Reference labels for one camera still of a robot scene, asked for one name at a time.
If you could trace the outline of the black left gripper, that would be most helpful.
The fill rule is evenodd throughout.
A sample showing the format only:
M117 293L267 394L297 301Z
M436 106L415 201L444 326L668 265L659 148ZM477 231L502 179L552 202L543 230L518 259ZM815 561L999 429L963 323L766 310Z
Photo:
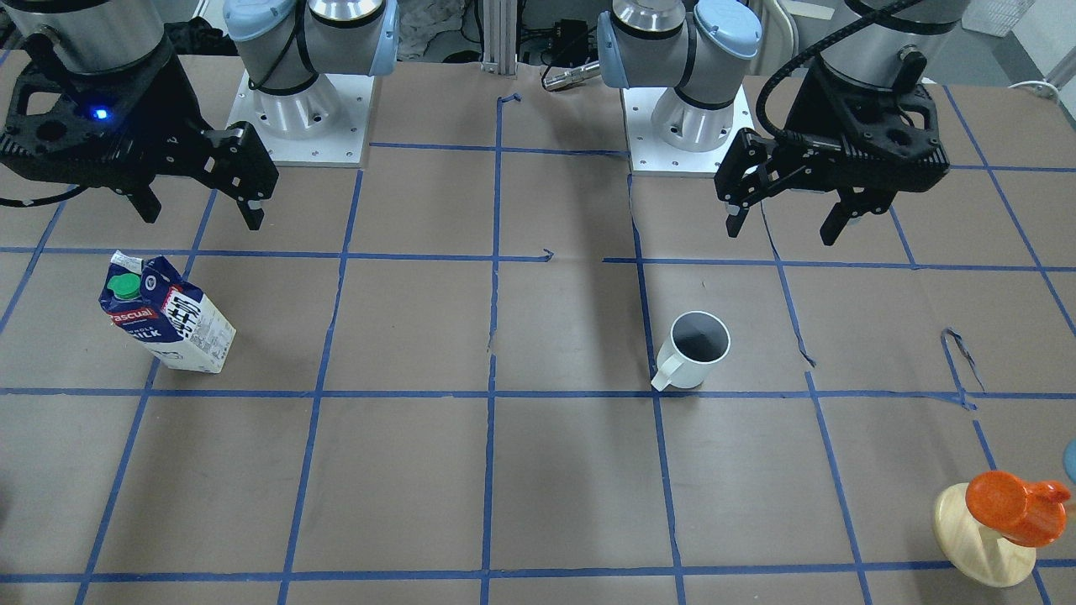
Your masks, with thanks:
M799 143L769 140L751 128L735 133L714 173L731 238L741 233L750 207L765 198L785 189L836 189L839 200L820 227L823 245L832 247L853 219L884 214L897 192L925 192L950 170L936 103L922 85L875 92L827 64L812 64L784 128L830 140L836 150L808 158Z

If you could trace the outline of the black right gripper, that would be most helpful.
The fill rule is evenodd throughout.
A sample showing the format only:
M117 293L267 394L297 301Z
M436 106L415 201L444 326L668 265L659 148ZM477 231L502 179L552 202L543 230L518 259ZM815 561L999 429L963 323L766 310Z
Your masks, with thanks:
M210 186L231 196L249 230L261 228L261 205L277 188L279 170L254 125L237 122L207 130L192 81L174 53L151 53L127 68L68 73L70 99L36 61L14 85L3 125L3 164L28 180L118 188L140 219L153 224L161 202L155 175L178 175L166 145L200 133L210 142Z

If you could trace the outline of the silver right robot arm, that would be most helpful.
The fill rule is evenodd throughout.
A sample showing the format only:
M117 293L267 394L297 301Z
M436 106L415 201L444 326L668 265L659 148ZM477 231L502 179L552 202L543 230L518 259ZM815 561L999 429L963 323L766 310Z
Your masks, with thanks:
M30 62L3 123L3 164L16 175L68 184L10 208L65 202L89 188L126 197L154 223L158 175L192 177L231 196L247 229L279 171L261 141L318 133L338 118L330 74L386 76L398 42L393 1L227 1L227 32L204 20L169 24L150 1L4 1ZM254 122L203 118L176 38L230 39L245 62Z

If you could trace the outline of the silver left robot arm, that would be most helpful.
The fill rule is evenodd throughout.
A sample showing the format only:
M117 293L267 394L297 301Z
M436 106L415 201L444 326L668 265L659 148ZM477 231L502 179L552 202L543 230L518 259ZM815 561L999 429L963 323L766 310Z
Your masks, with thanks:
M763 27L738 1L614 1L597 23L604 84L664 92L653 119L670 145L730 149L714 173L736 237L749 211L787 189L837 192L820 237L833 245L853 219L883 214L900 192L926 192L952 164L922 85L930 58L965 1L845 1L829 36L795 55L758 93L763 130L731 131L731 111Z

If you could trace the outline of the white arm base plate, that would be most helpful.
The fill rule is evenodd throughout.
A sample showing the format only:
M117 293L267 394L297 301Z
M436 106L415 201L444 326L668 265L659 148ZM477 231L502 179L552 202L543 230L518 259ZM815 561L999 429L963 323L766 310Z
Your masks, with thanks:
M246 119L279 167L360 168L379 79L320 74L306 92L274 96L240 80L228 119Z
M735 133L753 125L744 88L733 103L704 110L672 88L621 92L633 175L712 177Z

